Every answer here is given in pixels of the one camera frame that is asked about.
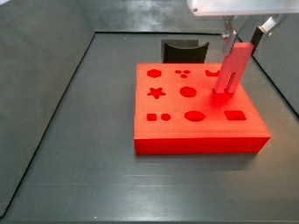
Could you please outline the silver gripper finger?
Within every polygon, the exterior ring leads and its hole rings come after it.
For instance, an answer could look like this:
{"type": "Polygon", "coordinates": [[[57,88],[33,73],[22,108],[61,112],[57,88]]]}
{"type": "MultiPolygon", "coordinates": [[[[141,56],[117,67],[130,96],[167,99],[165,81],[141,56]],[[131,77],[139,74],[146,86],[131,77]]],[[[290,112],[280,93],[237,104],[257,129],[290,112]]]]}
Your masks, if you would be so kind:
{"type": "Polygon", "coordinates": [[[254,35],[251,37],[251,44],[254,46],[253,53],[256,53],[258,49],[260,42],[265,36],[270,36],[274,29],[284,23],[286,20],[286,14],[276,14],[273,15],[268,21],[260,25],[256,29],[254,35]]]}
{"type": "Polygon", "coordinates": [[[237,38],[238,38],[238,32],[234,29],[234,25],[233,25],[235,19],[237,19],[237,16],[225,16],[223,17],[226,31],[221,34],[221,37],[225,41],[223,53],[226,55],[230,55],[233,46],[234,46],[237,38]]]}

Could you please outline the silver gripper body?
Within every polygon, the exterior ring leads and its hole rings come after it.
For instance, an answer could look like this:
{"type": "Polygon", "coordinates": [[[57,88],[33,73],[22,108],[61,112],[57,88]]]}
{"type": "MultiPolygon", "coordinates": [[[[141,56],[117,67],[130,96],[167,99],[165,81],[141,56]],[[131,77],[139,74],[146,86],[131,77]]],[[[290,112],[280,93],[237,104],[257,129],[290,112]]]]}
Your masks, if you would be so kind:
{"type": "Polygon", "coordinates": [[[187,0],[197,17],[299,13],[299,0],[187,0]]]}

